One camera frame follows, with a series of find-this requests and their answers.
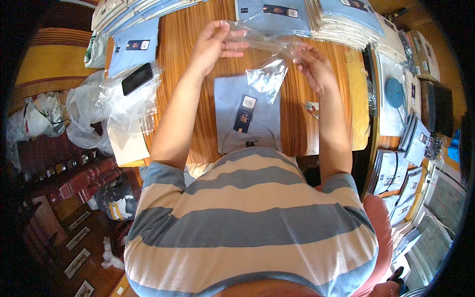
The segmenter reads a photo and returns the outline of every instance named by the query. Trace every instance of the plastic bag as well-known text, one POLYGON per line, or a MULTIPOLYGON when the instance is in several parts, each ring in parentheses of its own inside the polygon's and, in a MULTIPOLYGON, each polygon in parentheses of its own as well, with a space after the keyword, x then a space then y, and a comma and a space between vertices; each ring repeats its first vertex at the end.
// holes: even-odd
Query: plastic bag
POLYGON ((121 175, 117 180, 107 183, 94 195, 97 206, 111 220, 134 220, 137 211, 137 201, 127 175, 121 175))
POLYGON ((105 67, 105 50, 107 48, 107 36, 103 33, 92 33, 86 54, 84 55, 84 66, 87 68, 105 67))
POLYGON ((67 94, 66 109, 71 123, 81 131, 92 133, 91 124, 102 120, 102 109, 95 104, 99 98, 100 87, 104 79, 104 70, 91 74, 79 87, 70 89, 67 94))
POLYGON ((108 269, 111 266, 124 270, 124 263, 112 253, 111 239, 104 236, 104 253, 102 254, 104 262, 101 263, 101 266, 104 269, 108 269))
POLYGON ((137 119, 140 120, 142 132, 151 132, 153 126, 145 123, 150 123, 150 115, 157 113, 155 100, 157 89, 161 84, 160 74, 163 70, 157 66, 155 61, 150 63, 152 78, 128 95, 124 95, 122 81, 141 66, 105 79, 100 85, 99 97, 95 102, 102 108, 107 126, 116 132, 120 131, 120 135, 126 139, 132 133, 131 130, 133 130, 137 119))
POLYGON ((99 136, 96 131, 84 132, 76 125, 69 125, 66 128, 68 139, 75 145, 84 149, 97 148, 105 154, 113 155, 112 145, 107 135, 107 126, 102 122, 102 135, 99 136))
POLYGON ((243 36, 235 37, 234 40, 247 42, 253 48, 267 50, 272 54, 280 54, 293 62, 298 62, 299 58, 295 52, 295 46, 300 41, 299 38, 267 36, 252 26, 248 26, 245 22, 233 20, 224 22, 229 24, 231 31, 244 31, 243 36))
POLYGON ((406 32, 399 30, 398 35, 399 39, 401 39, 402 46, 404 47, 404 53, 406 54, 407 60, 404 62, 404 64, 409 68, 412 74, 416 75, 417 71, 416 65, 414 64, 414 56, 406 32))
POLYGON ((378 116, 378 108, 377 108, 377 103, 376 103, 376 96, 374 95, 374 87, 373 83, 370 81, 368 76, 366 76, 366 84, 368 86, 368 106, 369 106, 369 113, 370 117, 374 118, 375 116, 378 116))
POLYGON ((268 93, 267 103, 273 104, 288 69, 284 59, 272 57, 260 69, 246 69, 247 85, 260 93, 268 93))
POLYGON ((260 93, 266 93, 268 103, 273 104, 287 74, 288 67, 285 64, 285 58, 294 63, 300 61, 295 51, 295 47, 299 45, 299 39, 270 37, 249 27, 245 22, 225 22, 230 25, 231 31, 244 31, 243 36, 235 38, 238 41, 246 42, 253 48, 271 52, 271 57, 260 63, 263 66, 246 69, 246 77, 248 86, 260 93))

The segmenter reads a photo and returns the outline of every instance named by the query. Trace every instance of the cable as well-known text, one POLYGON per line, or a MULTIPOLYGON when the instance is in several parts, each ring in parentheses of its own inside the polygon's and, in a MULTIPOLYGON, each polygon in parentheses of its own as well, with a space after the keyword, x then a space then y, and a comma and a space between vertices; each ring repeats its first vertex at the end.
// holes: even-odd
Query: cable
MULTIPOLYGON (((422 195, 422 204, 427 208, 427 210, 429 211, 430 215, 427 215, 424 213, 425 216, 428 216, 430 218, 432 218, 434 221, 436 222, 439 222, 442 226, 444 226, 445 228, 449 229, 450 232, 452 232, 452 234, 455 236, 455 232, 453 232, 452 229, 450 229, 449 227, 447 227, 446 225, 444 225, 439 219, 435 218, 434 215, 432 214, 432 212, 428 209, 428 205, 426 204, 426 198, 424 197, 424 195, 422 195)), ((440 234, 442 234, 442 236, 444 236, 444 234, 442 233, 442 230, 440 230, 440 228, 437 228, 440 232, 440 234)), ((447 246, 448 249, 450 249, 450 246, 447 245, 447 242, 444 240, 445 242, 445 245, 447 246)))
POLYGON ((33 106, 35 107, 35 109, 42 115, 44 116, 48 122, 50 122, 52 125, 57 125, 57 124, 60 124, 60 123, 64 123, 65 121, 71 121, 70 119, 65 119, 65 120, 62 120, 60 122, 52 122, 48 117, 49 117, 49 112, 47 111, 44 111, 44 110, 38 110, 38 108, 36 107, 36 105, 33 104, 33 106))
POLYGON ((388 192, 389 188, 392 186, 392 183, 394 182, 394 180, 396 179, 396 174, 398 173, 398 166, 399 166, 399 156, 398 156, 398 152, 394 152, 396 154, 396 170, 394 172, 394 175, 392 177, 392 180, 391 180, 391 183, 389 183, 389 186, 387 187, 386 190, 382 191, 381 193, 379 193, 378 195, 381 195, 385 192, 388 192))
POLYGON ((428 217, 430 217, 430 218, 433 218, 434 220, 436 220, 439 224, 441 224, 442 226, 444 226, 444 228, 446 228, 446 229, 448 229, 450 232, 452 232, 452 234, 453 234, 454 237, 455 237, 455 232, 454 232, 452 229, 450 229, 449 227, 447 227, 444 223, 442 223, 438 218, 434 217, 434 215, 430 215, 430 216, 429 216, 429 215, 427 215, 427 214, 425 214, 425 213, 424 213, 424 215, 425 215, 425 216, 428 216, 428 217))

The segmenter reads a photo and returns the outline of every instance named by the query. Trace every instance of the folded shirt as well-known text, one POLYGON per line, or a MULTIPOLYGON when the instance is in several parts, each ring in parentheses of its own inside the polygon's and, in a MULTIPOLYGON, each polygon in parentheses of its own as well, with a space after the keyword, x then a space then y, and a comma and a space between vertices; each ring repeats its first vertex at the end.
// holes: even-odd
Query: folded shirt
POLYGON ((310 37, 304 0, 235 0, 236 18, 277 35, 310 37))
POLYGON ((260 93, 247 85, 246 76, 220 77, 214 79, 214 100, 218 152, 231 153, 246 148, 246 142, 282 151, 280 143, 280 93, 269 104, 272 95, 260 93), (254 98, 255 107, 247 133, 234 130, 235 119, 243 95, 254 98))
POLYGON ((376 50, 392 60, 402 64, 406 59, 406 52, 399 39, 398 29, 396 25, 387 20, 384 16, 375 13, 378 21, 384 30, 385 37, 381 37, 380 42, 375 44, 376 50))
POLYGON ((160 18, 136 24, 114 36, 115 50, 108 70, 110 77, 155 60, 160 18))
POLYGON ((319 2, 324 14, 352 19, 384 36, 383 28, 368 0, 319 0, 319 2))

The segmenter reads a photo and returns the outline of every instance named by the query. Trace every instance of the wooden table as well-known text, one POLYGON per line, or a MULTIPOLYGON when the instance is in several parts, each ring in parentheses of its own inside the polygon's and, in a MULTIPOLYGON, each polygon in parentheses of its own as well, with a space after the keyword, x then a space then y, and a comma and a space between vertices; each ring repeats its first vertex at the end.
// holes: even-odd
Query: wooden table
MULTIPOLYGON (((165 71, 157 91, 155 127, 165 110, 171 93, 190 60, 190 54, 199 32, 212 20, 236 19, 233 0, 211 0, 179 10, 161 18, 157 62, 165 71)), ((353 150, 364 149, 368 141, 368 93, 362 55, 353 49, 331 42, 319 42, 304 38, 330 59, 337 76, 349 135, 353 150)), ((110 65, 114 42, 107 45, 106 69, 110 65)), ((246 68, 254 69, 270 56, 269 52, 250 48, 241 58, 220 58, 212 72, 204 79, 201 88, 198 114, 187 163, 210 163, 221 157, 218 154, 214 83, 216 77, 238 76, 246 68)), ((315 155, 319 153, 318 121, 307 113, 305 100, 318 102, 305 77, 291 61, 281 87, 281 143, 288 156, 315 155)), ((153 133, 145 135, 150 149, 153 133)), ((148 165, 150 160, 133 162, 129 166, 148 165)))

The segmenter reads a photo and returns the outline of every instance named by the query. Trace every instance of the clear plastic bag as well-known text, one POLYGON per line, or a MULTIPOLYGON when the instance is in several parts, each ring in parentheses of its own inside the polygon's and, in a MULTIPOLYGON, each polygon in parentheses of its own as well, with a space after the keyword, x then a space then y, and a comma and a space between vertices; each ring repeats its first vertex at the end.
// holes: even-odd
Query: clear plastic bag
POLYGON ((288 69, 284 59, 272 57, 260 69, 246 69, 247 85, 268 93, 268 103, 273 104, 288 69))
POLYGON ((300 40, 295 37, 272 37, 261 33, 248 26, 245 22, 225 21, 230 25, 231 31, 243 31, 243 36, 233 37, 233 41, 241 41, 250 47, 269 51, 270 58, 266 59, 252 69, 246 69, 247 85, 255 91, 265 93, 268 103, 273 104, 288 71, 285 59, 298 63, 295 47, 300 40))
POLYGON ((247 42, 250 47, 258 48, 262 50, 270 51, 273 56, 282 55, 293 62, 298 61, 298 56, 295 52, 295 46, 300 41, 297 37, 291 36, 269 36, 264 35, 261 31, 256 30, 252 26, 249 26, 245 22, 237 22, 233 20, 226 20, 229 24, 231 31, 243 31, 243 36, 234 37, 234 34, 230 34, 234 40, 247 42))
POLYGON ((370 117, 374 118, 375 116, 378 116, 378 103, 376 102, 376 96, 374 95, 373 83, 370 81, 368 76, 366 76, 366 84, 368 86, 368 106, 370 110, 369 113, 370 117))
POLYGON ((407 61, 405 61, 404 64, 409 68, 412 74, 416 75, 416 65, 414 64, 413 56, 414 53, 412 52, 411 45, 409 43, 406 32, 404 32, 403 30, 399 30, 398 35, 399 39, 401 39, 402 46, 404 47, 404 53, 406 54, 407 61))
POLYGON ((100 85, 101 90, 95 104, 102 108, 102 118, 107 120, 107 126, 115 132, 120 131, 124 139, 132 133, 131 129, 135 130, 131 127, 135 127, 137 120, 141 123, 142 132, 153 131, 150 116, 157 113, 155 100, 163 70, 155 62, 150 65, 152 78, 128 95, 124 95, 122 81, 142 65, 109 77, 100 85))

